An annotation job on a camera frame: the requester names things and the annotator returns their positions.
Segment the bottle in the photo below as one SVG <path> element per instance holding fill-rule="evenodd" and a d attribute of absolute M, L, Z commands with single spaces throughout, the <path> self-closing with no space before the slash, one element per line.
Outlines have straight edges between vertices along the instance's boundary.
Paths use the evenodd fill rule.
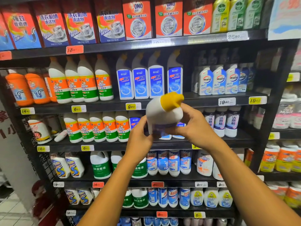
<path fill-rule="evenodd" d="M 168 168 L 169 174 L 173 177 L 178 177 L 180 174 L 180 155 L 179 150 L 168 151 Z"/>
<path fill-rule="evenodd" d="M 203 66 L 203 70 L 199 74 L 199 95 L 211 95 L 213 88 L 213 73 L 210 66 Z"/>
<path fill-rule="evenodd" d="M 219 205 L 221 207 L 230 208 L 233 202 L 233 198 L 228 188 L 219 189 Z"/>
<path fill-rule="evenodd" d="M 157 188 L 148 188 L 148 202 L 151 206 L 158 204 L 158 190 Z"/>
<path fill-rule="evenodd" d="M 132 178 L 145 178 L 148 175 L 148 166 L 146 163 L 146 158 L 141 160 L 141 162 L 136 166 Z"/>
<path fill-rule="evenodd" d="M 228 108 L 225 126 L 225 136 L 236 137 L 240 109 L 241 106 L 230 106 Z"/>
<path fill-rule="evenodd" d="M 130 100 L 134 98 L 134 81 L 132 69 L 125 65 L 126 59 L 127 54 L 121 54 L 116 62 L 116 73 L 120 100 Z"/>
<path fill-rule="evenodd" d="M 45 80 L 45 83 L 46 83 L 46 87 L 47 87 L 47 90 L 48 90 L 48 93 L 49 93 L 49 96 L 50 96 L 50 100 L 52 102 L 58 102 L 57 99 L 56 99 L 56 96 L 55 96 L 55 89 L 54 89 L 54 85 L 53 83 L 51 83 L 51 79 L 49 77 L 49 74 L 48 74 L 48 67 L 47 68 L 43 68 L 42 69 L 42 72 L 43 72 L 43 77 L 44 77 L 44 80 Z"/>
<path fill-rule="evenodd" d="M 240 71 L 237 64 L 231 64 L 226 71 L 226 89 L 225 94 L 236 94 L 238 91 Z"/>
<path fill-rule="evenodd" d="M 148 174 L 156 175 L 158 173 L 157 151 L 149 151 L 147 155 Z"/>
<path fill-rule="evenodd" d="M 51 100 L 41 70 L 28 68 L 27 71 L 28 74 L 25 75 L 25 78 L 30 88 L 33 101 L 36 104 L 49 103 Z"/>
<path fill-rule="evenodd" d="M 204 192 L 204 203 L 207 207 L 216 208 L 219 203 L 219 189 L 206 188 Z"/>
<path fill-rule="evenodd" d="M 188 175 L 191 171 L 191 150 L 181 150 L 180 152 L 180 171 L 184 175 Z"/>
<path fill-rule="evenodd" d="M 205 150 L 198 151 L 197 172 L 204 176 L 211 176 L 213 168 L 213 158 Z"/>
<path fill-rule="evenodd" d="M 102 112 L 89 113 L 89 115 L 90 124 L 92 126 L 92 132 L 94 135 L 94 141 L 98 143 L 105 141 L 107 138 L 104 131 Z"/>
<path fill-rule="evenodd" d="M 159 206 L 165 208 L 168 204 L 168 189 L 158 188 Z"/>
<path fill-rule="evenodd" d="M 174 50 L 167 61 L 167 88 L 168 93 L 183 93 L 183 65 L 179 63 L 180 49 Z"/>
<path fill-rule="evenodd" d="M 184 96 L 171 92 L 161 97 L 152 99 L 146 106 L 146 118 L 148 122 L 148 132 L 161 133 L 164 136 L 164 129 L 177 124 L 183 117 L 180 107 Z"/>
<path fill-rule="evenodd" d="M 52 153 L 50 159 L 58 178 L 68 178 L 70 176 L 69 166 L 64 157 L 59 156 L 57 153 Z"/>
<path fill-rule="evenodd" d="M 81 178 L 85 172 L 85 168 L 80 158 L 72 152 L 65 152 L 65 159 L 69 166 L 71 176 L 74 178 Z"/>
<path fill-rule="evenodd" d="M 221 106 L 216 107 L 216 116 L 214 120 L 214 132 L 219 137 L 224 137 L 225 135 L 225 124 L 226 124 L 226 111 L 228 110 L 228 107 Z"/>
<path fill-rule="evenodd" d="M 82 134 L 82 140 L 85 143 L 91 142 L 94 140 L 94 134 L 92 131 L 92 125 L 90 123 L 89 113 L 78 113 L 77 122 L 79 125 L 80 132 Z"/>
<path fill-rule="evenodd" d="M 225 93 L 226 88 L 226 71 L 224 65 L 216 65 L 213 71 L 213 89 L 212 95 L 220 95 Z"/>
<path fill-rule="evenodd" d="M 239 75 L 239 84 L 238 84 L 238 92 L 245 93 L 246 86 L 249 79 L 249 68 L 247 67 L 247 63 L 240 64 L 240 75 Z"/>
<path fill-rule="evenodd" d="M 49 129 L 44 122 L 44 119 L 40 116 L 31 115 L 29 117 L 28 124 L 38 144 L 45 144 L 52 140 L 51 133 L 49 132 Z"/>
<path fill-rule="evenodd" d="M 67 189 L 65 194 L 71 205 L 78 205 L 80 203 L 80 198 L 76 189 Z"/>
<path fill-rule="evenodd" d="M 65 113 L 64 122 L 68 131 L 69 140 L 71 143 L 78 143 L 82 141 L 82 133 L 77 121 L 77 114 Z"/>
<path fill-rule="evenodd" d="M 215 0 L 212 6 L 211 33 L 226 32 L 228 29 L 230 0 Z"/>
<path fill-rule="evenodd" d="M 160 97 L 165 94 L 164 67 L 157 62 L 159 56 L 160 51 L 155 51 L 148 60 L 150 98 Z"/>
<path fill-rule="evenodd" d="M 158 151 L 158 171 L 160 175 L 167 175 L 168 168 L 168 151 Z"/>
<path fill-rule="evenodd" d="M 111 163 L 113 166 L 113 171 L 115 171 L 117 164 L 119 163 L 119 161 L 122 159 L 123 156 L 124 156 L 124 152 L 122 151 L 111 152 Z"/>
<path fill-rule="evenodd" d="M 50 57 L 49 77 L 54 87 L 55 96 L 59 104 L 72 102 L 70 89 L 68 87 L 65 69 L 58 63 L 56 57 Z"/>
<path fill-rule="evenodd" d="M 132 62 L 135 99 L 149 98 L 148 68 L 141 64 L 143 52 L 138 52 Z"/>
<path fill-rule="evenodd" d="M 142 115 L 141 113 L 135 111 L 135 110 L 130 110 L 129 111 L 129 122 L 130 122 L 130 129 L 132 130 L 140 121 Z"/>
<path fill-rule="evenodd" d="M 122 204 L 123 208 L 131 208 L 134 205 L 132 188 L 128 188 L 126 191 L 126 196 L 124 197 L 124 201 Z"/>
<path fill-rule="evenodd" d="M 7 83 L 16 99 L 18 106 L 28 106 L 34 103 L 26 78 L 18 74 L 15 69 L 8 69 L 9 75 L 5 76 Z"/>
<path fill-rule="evenodd" d="M 177 123 L 177 126 L 178 126 L 178 127 L 185 127 L 186 124 L 184 124 L 184 123 L 182 123 L 182 122 L 180 121 L 179 123 Z M 173 137 L 173 138 L 176 138 L 176 139 L 181 139 L 181 140 L 185 139 L 185 137 L 183 137 L 183 136 L 175 136 L 175 135 L 172 135 L 172 137 Z"/>
<path fill-rule="evenodd" d="M 114 99 L 110 69 L 101 54 L 97 54 L 95 77 L 101 101 Z"/>
<path fill-rule="evenodd" d="M 119 142 L 127 142 L 130 135 L 129 114 L 127 111 L 117 111 L 115 113 L 116 127 Z"/>
<path fill-rule="evenodd" d="M 191 188 L 190 202 L 193 206 L 200 206 L 203 204 L 204 192 L 203 188 Z"/>
<path fill-rule="evenodd" d="M 108 142 L 115 142 L 118 140 L 118 132 L 116 128 L 115 112 L 103 112 L 102 121 L 104 131 Z"/>
<path fill-rule="evenodd" d="M 136 209 L 144 209 L 148 206 L 148 189 L 132 188 L 134 207 Z"/>
<path fill-rule="evenodd" d="M 82 82 L 82 94 L 85 102 L 96 102 L 99 100 L 94 71 L 86 60 L 85 55 L 79 55 L 80 61 L 77 66 L 77 73 Z"/>
<path fill-rule="evenodd" d="M 242 31 L 246 12 L 246 0 L 231 0 L 228 31 Z"/>
<path fill-rule="evenodd" d="M 89 189 L 77 189 L 79 198 L 80 198 L 80 202 L 82 205 L 90 205 L 92 200 L 93 200 L 93 196 L 90 192 Z"/>
<path fill-rule="evenodd" d="M 248 0 L 243 29 L 259 29 L 263 0 Z"/>
<path fill-rule="evenodd" d="M 168 188 L 168 204 L 172 208 L 178 205 L 178 188 Z"/>
<path fill-rule="evenodd" d="M 190 188 L 181 187 L 180 189 L 180 206 L 182 209 L 188 209 L 190 206 Z"/>
<path fill-rule="evenodd" d="M 214 126 L 215 110 L 216 110 L 215 107 L 205 108 L 205 110 L 204 110 L 204 117 L 212 129 Z"/>
<path fill-rule="evenodd" d="M 107 152 L 91 152 L 90 161 L 95 179 L 106 179 L 111 176 L 112 173 Z"/>
<path fill-rule="evenodd" d="M 82 94 L 82 81 L 77 73 L 77 65 L 71 56 L 67 56 L 67 63 L 65 66 L 65 74 L 67 78 L 68 87 L 70 89 L 73 102 L 83 102 L 84 96 Z"/>

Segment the plastic bottle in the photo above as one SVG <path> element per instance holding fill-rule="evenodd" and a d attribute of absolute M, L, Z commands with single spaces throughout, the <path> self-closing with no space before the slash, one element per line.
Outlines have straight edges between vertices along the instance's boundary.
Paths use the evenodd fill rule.
<path fill-rule="evenodd" d="M 113 166 L 113 171 L 115 171 L 117 164 L 119 163 L 119 161 L 122 159 L 123 156 L 124 156 L 124 154 L 122 153 L 122 151 L 112 151 L 111 152 L 111 163 Z"/>
<path fill-rule="evenodd" d="M 65 194 L 71 205 L 78 205 L 80 203 L 80 198 L 76 189 L 67 189 L 65 190 Z"/>
<path fill-rule="evenodd" d="M 124 201 L 122 204 L 123 208 L 131 208 L 134 205 L 133 195 L 132 195 L 132 189 L 128 188 L 126 191 L 126 195 L 124 197 Z"/>
<path fill-rule="evenodd" d="M 178 188 L 168 188 L 168 204 L 172 208 L 178 205 Z"/>
<path fill-rule="evenodd" d="M 148 188 L 148 202 L 151 206 L 158 204 L 158 190 L 157 188 Z"/>
<path fill-rule="evenodd" d="M 213 158 L 205 150 L 198 151 L 197 172 L 204 176 L 211 176 L 213 169 Z"/>
<path fill-rule="evenodd" d="M 205 108 L 205 110 L 204 110 L 204 117 L 212 129 L 214 126 L 215 110 L 216 110 L 215 107 Z"/>
<path fill-rule="evenodd" d="M 77 73 L 77 65 L 71 56 L 67 56 L 67 63 L 65 66 L 65 74 L 67 78 L 68 87 L 70 89 L 73 102 L 83 102 L 84 96 L 82 94 L 82 81 Z"/>
<path fill-rule="evenodd" d="M 9 75 L 5 76 L 7 83 L 16 99 L 18 106 L 28 106 L 34 103 L 26 78 L 18 74 L 15 69 L 8 69 Z"/>
<path fill-rule="evenodd" d="M 94 140 L 94 134 L 92 131 L 92 125 L 90 123 L 89 113 L 78 113 L 77 122 L 79 125 L 80 132 L 82 134 L 82 140 L 85 143 L 91 142 Z"/>
<path fill-rule="evenodd" d="M 96 102 L 99 100 L 94 71 L 86 60 L 85 55 L 79 55 L 80 61 L 77 66 L 77 73 L 82 82 L 82 94 L 85 102 Z"/>
<path fill-rule="evenodd" d="M 146 118 L 148 122 L 148 132 L 161 133 L 164 136 L 164 129 L 177 124 L 183 117 L 180 107 L 184 96 L 171 92 L 161 97 L 152 99 L 146 106 Z"/>
<path fill-rule="evenodd" d="M 58 63 L 56 57 L 50 57 L 49 77 L 54 87 L 55 96 L 59 104 L 72 102 L 70 89 L 68 87 L 65 69 Z"/>
<path fill-rule="evenodd" d="M 157 60 L 160 51 L 155 51 L 148 60 L 150 98 L 160 97 L 165 94 L 164 90 L 164 67 Z"/>
<path fill-rule="evenodd" d="M 52 153 L 50 159 L 59 178 L 68 178 L 70 176 L 69 166 L 64 157 L 58 156 L 57 153 Z"/>
<path fill-rule="evenodd" d="M 135 99 L 149 98 L 148 68 L 141 64 L 143 52 L 138 52 L 132 62 Z"/>
<path fill-rule="evenodd" d="M 34 102 L 36 104 L 49 103 L 51 100 L 41 70 L 37 68 L 28 68 L 27 71 L 28 74 L 25 75 L 25 78 Z"/>
<path fill-rule="evenodd" d="M 142 114 L 135 111 L 135 110 L 130 110 L 129 111 L 129 123 L 130 123 L 130 129 L 132 130 L 140 121 L 142 117 Z"/>
<path fill-rule="evenodd" d="M 180 206 L 182 209 L 188 209 L 190 206 L 190 188 L 180 188 Z"/>
<path fill-rule="evenodd" d="M 181 150 L 180 157 L 180 171 L 182 174 L 187 175 L 191 171 L 191 150 Z"/>
<path fill-rule="evenodd" d="M 147 155 L 148 174 L 156 175 L 158 173 L 157 151 L 149 151 Z"/>
<path fill-rule="evenodd" d="M 236 137 L 241 106 L 230 106 L 227 111 L 225 136 Z"/>
<path fill-rule="evenodd" d="M 120 100 L 130 100 L 134 98 L 134 81 L 132 69 L 125 65 L 126 59 L 127 54 L 121 54 L 116 62 L 116 73 Z"/>
<path fill-rule="evenodd" d="M 71 143 L 82 141 L 82 134 L 77 121 L 77 114 L 65 113 L 64 122 L 68 131 L 69 140 Z"/>
<path fill-rule="evenodd" d="M 206 188 L 204 192 L 204 203 L 207 207 L 216 208 L 219 203 L 219 189 Z"/>
<path fill-rule="evenodd" d="M 146 158 L 141 160 L 141 162 L 136 166 L 132 178 L 145 178 L 148 175 L 148 166 L 146 163 Z"/>
<path fill-rule="evenodd" d="M 45 144 L 52 140 L 51 133 L 49 132 L 49 129 L 44 122 L 44 119 L 40 116 L 31 115 L 29 117 L 28 124 L 38 144 Z"/>
<path fill-rule="evenodd" d="M 118 140 L 127 142 L 130 135 L 129 114 L 127 111 L 117 111 L 115 113 L 116 127 L 118 132 Z"/>
<path fill-rule="evenodd" d="M 174 50 L 167 61 L 167 92 L 183 93 L 183 65 L 179 63 L 180 49 Z"/>
<path fill-rule="evenodd" d="M 95 64 L 96 84 L 101 101 L 114 99 L 110 69 L 101 54 L 97 54 Z"/>
<path fill-rule="evenodd" d="M 107 152 L 91 152 L 90 161 L 95 179 L 106 179 L 111 176 L 112 173 Z"/>
<path fill-rule="evenodd" d="M 216 115 L 215 115 L 213 130 L 219 137 L 224 137 L 225 135 L 227 110 L 228 107 L 226 106 L 216 107 L 216 112 L 215 112 Z"/>
<path fill-rule="evenodd" d="M 226 88 L 226 71 L 223 65 L 216 65 L 213 71 L 213 89 L 212 95 L 220 95 L 225 93 Z"/>
<path fill-rule="evenodd" d="M 147 188 L 132 188 L 134 207 L 143 209 L 148 206 L 148 189 Z"/>
<path fill-rule="evenodd" d="M 168 189 L 158 188 L 159 206 L 165 208 L 168 204 Z"/>
<path fill-rule="evenodd" d="M 168 151 L 158 151 L 158 171 L 160 175 L 167 175 L 168 168 Z"/>
<path fill-rule="evenodd" d="M 107 138 L 102 121 L 102 112 L 89 113 L 89 119 L 94 135 L 94 141 L 98 143 L 105 141 Z"/>
<path fill-rule="evenodd" d="M 102 121 L 104 131 L 108 142 L 115 142 L 118 140 L 118 132 L 116 128 L 115 112 L 103 112 Z"/>
<path fill-rule="evenodd" d="M 230 68 L 226 71 L 226 89 L 225 94 L 236 94 L 239 85 L 240 71 L 237 64 L 231 64 Z"/>
<path fill-rule="evenodd" d="M 213 73 L 210 66 L 203 66 L 203 70 L 199 74 L 199 95 L 211 95 L 213 89 Z"/>
<path fill-rule="evenodd" d="M 69 166 L 71 176 L 81 178 L 85 172 L 85 168 L 80 158 L 72 152 L 65 152 L 65 158 Z"/>

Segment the drain cleaner box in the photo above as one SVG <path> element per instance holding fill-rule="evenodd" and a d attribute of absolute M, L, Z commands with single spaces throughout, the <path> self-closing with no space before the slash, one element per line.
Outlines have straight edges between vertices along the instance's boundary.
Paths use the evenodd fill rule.
<path fill-rule="evenodd" d="M 36 1 L 32 6 L 45 47 L 70 45 L 58 0 Z"/>
<path fill-rule="evenodd" d="M 98 38 L 94 28 L 89 0 L 60 0 L 72 45 L 95 44 Z"/>
<path fill-rule="evenodd" d="M 122 0 L 126 40 L 152 38 L 150 0 Z"/>
<path fill-rule="evenodd" d="M 156 37 L 181 36 L 183 0 L 155 0 Z"/>
<path fill-rule="evenodd" d="M 213 0 L 184 0 L 184 35 L 210 33 Z"/>
<path fill-rule="evenodd" d="M 125 41 L 121 0 L 94 0 L 101 43 Z"/>
<path fill-rule="evenodd" d="M 2 13 L 17 49 L 42 47 L 40 30 L 33 21 L 27 3 L 4 6 Z"/>

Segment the white bottle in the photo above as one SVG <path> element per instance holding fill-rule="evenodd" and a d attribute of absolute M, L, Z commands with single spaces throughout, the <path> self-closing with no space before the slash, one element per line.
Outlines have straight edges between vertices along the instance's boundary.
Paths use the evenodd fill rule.
<path fill-rule="evenodd" d="M 203 66 L 202 71 L 199 74 L 199 95 L 211 95 L 213 88 L 213 73 L 210 70 L 210 66 Z"/>
<path fill-rule="evenodd" d="M 134 207 L 143 209 L 148 206 L 148 189 L 147 188 L 132 188 Z"/>
<path fill-rule="evenodd" d="M 65 69 L 58 63 L 56 57 L 50 57 L 49 77 L 54 82 L 54 92 L 59 104 L 72 102 Z"/>
<path fill-rule="evenodd" d="M 65 194 L 71 205 L 78 205 L 80 203 L 80 198 L 76 189 L 67 189 L 65 190 Z"/>
<path fill-rule="evenodd" d="M 126 59 L 127 54 L 121 54 L 116 62 L 116 73 L 120 100 L 130 100 L 134 98 L 134 81 L 132 69 L 125 65 Z"/>
<path fill-rule="evenodd" d="M 168 168 L 169 174 L 178 177 L 180 174 L 180 154 L 179 150 L 168 151 Z"/>
<path fill-rule="evenodd" d="M 138 52 L 132 62 L 135 99 L 149 98 L 148 68 L 141 64 L 143 52 Z"/>
<path fill-rule="evenodd" d="M 183 65 L 177 61 L 180 49 L 174 50 L 167 61 L 167 92 L 183 93 Z"/>
<path fill-rule="evenodd" d="M 82 81 L 77 73 L 77 65 L 71 56 L 67 56 L 67 63 L 65 66 L 65 74 L 67 78 L 68 87 L 70 89 L 73 102 L 83 102 L 84 96 L 82 94 Z"/>
<path fill-rule="evenodd" d="M 225 136 L 236 137 L 240 109 L 241 106 L 230 106 L 228 108 L 225 126 Z"/>
<path fill-rule="evenodd" d="M 215 110 L 216 110 L 215 107 L 205 108 L 204 110 L 204 117 L 212 129 L 214 126 Z"/>
<path fill-rule="evenodd" d="M 130 129 L 132 130 L 140 121 L 142 114 L 135 110 L 129 111 Z"/>
<path fill-rule="evenodd" d="M 155 51 L 148 60 L 150 98 L 160 97 L 165 94 L 164 67 L 157 62 L 159 56 L 160 51 Z"/>
<path fill-rule="evenodd" d="M 207 207 L 216 208 L 219 203 L 219 189 L 206 188 L 204 192 L 204 203 Z"/>
<path fill-rule="evenodd" d="M 220 188 L 219 190 L 219 205 L 221 207 L 230 208 L 233 202 L 233 198 L 228 188 Z"/>
<path fill-rule="evenodd" d="M 180 171 L 187 175 L 191 171 L 191 150 L 181 150 L 180 152 Z"/>
<path fill-rule="evenodd" d="M 89 113 L 89 115 L 94 141 L 98 143 L 105 141 L 107 138 L 102 121 L 102 112 Z"/>
<path fill-rule="evenodd" d="M 95 77 L 101 101 L 114 99 L 110 69 L 101 54 L 97 54 Z"/>
<path fill-rule="evenodd" d="M 113 171 L 115 171 L 117 164 L 119 163 L 119 161 L 122 159 L 123 156 L 124 154 L 122 153 L 122 151 L 111 152 L 111 163 L 112 163 Z"/>
<path fill-rule="evenodd" d="M 197 172 L 204 176 L 211 176 L 213 168 L 213 158 L 205 150 L 198 151 Z"/>
<path fill-rule="evenodd" d="M 111 176 L 112 173 L 107 152 L 91 152 L 90 161 L 95 179 L 106 179 Z"/>
<path fill-rule="evenodd" d="M 82 134 L 77 122 L 77 114 L 75 113 L 65 113 L 64 122 L 69 135 L 69 140 L 71 143 L 78 143 L 82 141 Z"/>
<path fill-rule="evenodd" d="M 157 188 L 148 188 L 148 202 L 151 206 L 158 204 L 158 190 Z"/>
<path fill-rule="evenodd" d="M 237 64 L 231 64 L 230 68 L 226 71 L 226 74 L 225 94 L 236 94 L 240 77 L 240 71 L 237 68 Z"/>
<path fill-rule="evenodd" d="M 115 121 L 115 112 L 103 112 L 102 121 L 104 125 L 104 131 L 108 142 L 115 142 L 118 140 L 118 132 Z"/>
<path fill-rule="evenodd" d="M 95 74 L 85 55 L 79 55 L 80 61 L 77 73 L 82 81 L 82 94 L 85 102 L 96 102 L 99 100 L 99 92 L 96 86 Z"/>
<path fill-rule="evenodd" d="M 59 178 L 68 178 L 70 176 L 70 169 L 65 158 L 53 153 L 50 155 L 50 159 Z"/>
<path fill-rule="evenodd" d="M 80 202 L 82 205 L 91 204 L 93 196 L 89 189 L 77 189 L 77 193 L 79 195 Z"/>
<path fill-rule="evenodd" d="M 65 152 L 65 158 L 69 166 L 71 176 L 81 178 L 85 172 L 85 168 L 80 158 L 72 152 Z"/>
<path fill-rule="evenodd" d="M 226 106 L 216 107 L 213 130 L 219 137 L 224 137 L 224 135 L 225 135 L 226 111 L 227 110 L 228 110 L 228 107 L 226 107 Z"/>
<path fill-rule="evenodd" d="M 148 174 L 156 175 L 158 173 L 157 151 L 150 151 L 147 155 Z"/>
<path fill-rule="evenodd" d="M 168 174 L 168 151 L 158 151 L 158 171 L 160 175 Z"/>
<path fill-rule="evenodd" d="M 180 107 L 184 96 L 171 92 L 161 97 L 152 99 L 146 106 L 146 118 L 148 122 L 148 132 L 161 133 L 164 136 L 164 129 L 177 124 L 183 117 Z"/>
<path fill-rule="evenodd" d="M 226 76 L 223 65 L 216 65 L 213 71 L 213 89 L 212 95 L 220 95 L 225 93 Z"/>
<path fill-rule="evenodd" d="M 94 134 L 92 131 L 92 125 L 90 123 L 89 113 L 78 113 L 77 121 L 82 134 L 82 140 L 85 143 L 91 142 L 94 140 Z"/>

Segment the orange bottle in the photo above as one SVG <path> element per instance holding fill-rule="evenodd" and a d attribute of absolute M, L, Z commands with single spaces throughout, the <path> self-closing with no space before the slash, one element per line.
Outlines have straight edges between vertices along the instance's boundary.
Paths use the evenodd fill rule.
<path fill-rule="evenodd" d="M 27 79 L 34 102 L 36 104 L 46 104 L 51 100 L 46 83 L 39 72 L 38 69 L 28 68 L 28 74 L 25 75 L 25 78 Z"/>
<path fill-rule="evenodd" d="M 8 69 L 9 75 L 5 76 L 18 106 L 28 106 L 34 103 L 31 91 L 24 75 L 18 74 L 15 69 Z"/>
<path fill-rule="evenodd" d="M 45 83 L 46 83 L 46 86 L 47 86 L 47 90 L 48 90 L 48 93 L 49 93 L 49 96 L 50 96 L 50 100 L 52 102 L 58 102 L 58 100 L 56 99 L 56 96 L 55 96 L 54 83 L 51 82 L 51 79 L 49 77 L 47 69 L 43 69 L 43 77 L 44 77 L 44 80 L 45 80 Z"/>

